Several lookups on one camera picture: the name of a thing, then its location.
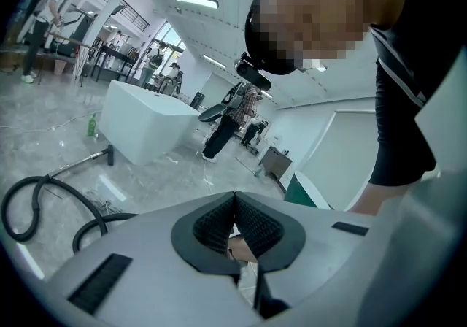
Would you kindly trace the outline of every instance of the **tiled floor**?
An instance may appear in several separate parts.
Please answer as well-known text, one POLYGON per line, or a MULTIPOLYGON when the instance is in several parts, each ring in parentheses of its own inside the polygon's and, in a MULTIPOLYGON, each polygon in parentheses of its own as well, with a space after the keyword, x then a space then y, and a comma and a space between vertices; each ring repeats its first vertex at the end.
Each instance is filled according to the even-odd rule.
MULTIPOLYGON (((19 74, 0 74, 0 126, 27 131, 55 126, 49 131, 32 132, 0 128, 0 196, 24 177, 47 174, 107 146, 102 135, 87 137, 86 129, 90 113, 102 107, 108 84, 86 79, 80 88, 71 76, 46 74, 41 85, 27 85, 19 81, 19 74), (82 117, 69 122, 77 116, 82 117)), ((193 133, 193 147, 178 147, 147 166, 135 166, 116 152, 113 167, 107 166, 102 158, 89 161, 59 179, 81 192, 97 190, 115 206, 134 213, 233 190, 283 199, 274 181, 254 177, 248 170, 255 169, 258 160, 240 147, 238 140, 227 144, 216 164, 205 163, 199 151, 208 133, 209 126, 199 123, 193 133)), ((31 192, 32 188, 21 191, 9 210, 19 231, 31 219, 31 192)), ((26 246, 47 278, 72 257, 73 236, 91 216, 80 203, 53 187, 42 191, 40 201, 40 227, 26 246)), ((252 302, 255 271, 249 265, 242 272, 239 288, 252 302)))

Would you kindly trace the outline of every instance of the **sneaker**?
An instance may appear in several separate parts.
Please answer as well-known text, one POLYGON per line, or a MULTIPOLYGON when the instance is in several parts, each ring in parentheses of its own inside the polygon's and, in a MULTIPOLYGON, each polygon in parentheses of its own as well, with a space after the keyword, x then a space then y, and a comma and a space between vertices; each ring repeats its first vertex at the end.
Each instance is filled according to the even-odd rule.
POLYGON ((211 164, 215 164, 215 163, 217 162, 216 157, 214 157, 214 158, 207 158, 203 153, 201 154, 201 157, 202 157, 204 160, 210 162, 211 164))
POLYGON ((34 83, 34 79, 32 79, 31 75, 22 75, 21 76, 21 82, 24 83, 34 83))

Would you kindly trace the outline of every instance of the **white reception desk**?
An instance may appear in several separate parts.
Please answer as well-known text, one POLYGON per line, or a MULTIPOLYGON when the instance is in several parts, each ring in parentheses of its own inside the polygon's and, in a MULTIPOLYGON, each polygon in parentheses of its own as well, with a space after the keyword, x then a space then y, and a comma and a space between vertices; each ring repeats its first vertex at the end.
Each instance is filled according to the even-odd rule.
POLYGON ((198 116, 174 97, 113 80, 99 130, 130 162, 145 165, 190 138, 198 116))

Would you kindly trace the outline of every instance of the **black hose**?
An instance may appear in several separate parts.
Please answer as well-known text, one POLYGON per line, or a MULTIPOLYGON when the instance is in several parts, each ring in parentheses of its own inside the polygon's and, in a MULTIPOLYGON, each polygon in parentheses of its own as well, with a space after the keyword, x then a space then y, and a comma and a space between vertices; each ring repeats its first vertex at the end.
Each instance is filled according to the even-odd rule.
POLYGON ((59 188, 63 188, 65 191, 70 192, 71 195, 73 195, 78 200, 80 200, 80 202, 82 202, 89 209, 90 213, 95 218, 91 222, 85 224, 73 238, 72 248, 73 248, 74 253, 80 250, 81 238, 92 227, 98 226, 99 230, 101 231, 101 235, 105 235, 108 232, 105 222, 113 222, 116 220, 127 220, 135 216, 135 214, 119 213, 119 214, 107 215, 107 216, 102 217, 101 213, 99 213, 97 208, 87 198, 85 198, 80 192, 75 190, 72 186, 67 185, 64 182, 61 182, 60 180, 50 178, 48 175, 45 175, 43 177, 27 177, 15 183, 9 189, 3 198, 3 202, 1 203, 1 221, 3 223, 3 226, 5 227, 5 231, 17 242, 27 242, 28 240, 32 239, 32 237, 35 235, 37 231, 37 227, 39 226, 39 216, 40 216, 39 192, 44 184, 53 184, 59 188), (36 183, 36 186, 34 188, 34 192, 32 195, 32 201, 31 201, 31 207, 32 207, 31 225, 23 233, 17 234, 13 231, 8 221, 8 217, 7 217, 8 206, 12 200, 12 197, 21 188, 27 185, 30 185, 32 183, 36 183))

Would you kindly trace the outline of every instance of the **green panel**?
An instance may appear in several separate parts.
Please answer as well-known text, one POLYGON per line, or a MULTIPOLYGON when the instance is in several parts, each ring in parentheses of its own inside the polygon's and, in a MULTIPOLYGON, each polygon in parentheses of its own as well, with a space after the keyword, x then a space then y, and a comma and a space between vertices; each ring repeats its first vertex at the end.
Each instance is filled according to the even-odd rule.
POLYGON ((287 202, 293 202, 294 204, 306 205, 308 207, 317 207, 313 200, 310 199, 308 193, 301 186, 300 182, 293 175, 292 180, 285 192, 284 200, 287 202))

